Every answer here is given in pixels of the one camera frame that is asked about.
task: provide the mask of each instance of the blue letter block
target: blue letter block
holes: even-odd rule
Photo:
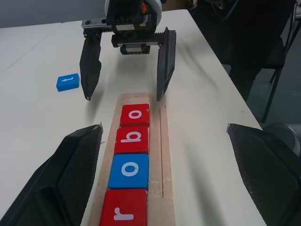
[[[117,154],[113,157],[110,189],[148,189],[149,158],[147,154]]]
[[[79,75],[69,74],[58,77],[56,88],[59,92],[79,87]]]

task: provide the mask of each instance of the letter block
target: letter block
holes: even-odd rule
[[[149,152],[147,127],[119,128],[116,135],[115,154]]]
[[[120,126],[150,126],[150,106],[148,104],[124,105],[122,107]]]
[[[149,158],[147,154],[117,154],[113,157],[108,187],[110,189],[148,189]]]
[[[146,226],[146,199],[143,189],[107,191],[100,226]]]

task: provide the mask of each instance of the red letter block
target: red letter block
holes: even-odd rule
[[[114,152],[115,154],[148,154],[149,133],[147,127],[119,128]]]
[[[146,191],[109,190],[103,201],[100,226],[146,226]]]
[[[121,127],[150,126],[150,106],[124,105],[120,118]]]

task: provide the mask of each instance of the dark clothing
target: dark clothing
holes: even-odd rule
[[[230,77],[245,100],[261,70],[260,62],[278,41],[295,2],[240,0],[229,20],[224,23],[216,20],[211,5],[206,2],[198,2],[192,13],[217,57],[232,43],[234,49]]]

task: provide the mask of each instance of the white letter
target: white letter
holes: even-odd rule
[[[132,220],[134,219],[133,214],[121,214],[120,209],[117,207],[115,208],[114,220]]]
[[[135,169],[133,172],[126,172],[126,167],[127,166],[134,166]],[[122,168],[121,168],[121,173],[126,176],[126,177],[132,177],[132,176],[135,176],[137,173],[138,173],[138,170],[139,170],[139,166],[136,162],[127,162],[127,163],[124,163]]]
[[[137,137],[135,139],[131,138],[131,135],[136,135]],[[126,135],[126,139],[125,140],[121,140],[121,143],[129,143],[129,142],[139,142],[141,141],[141,133],[139,132],[130,132]]]
[[[128,116],[130,117],[130,119],[139,119],[141,117],[142,113],[141,111],[138,111],[138,110],[134,110],[134,111],[131,111]]]

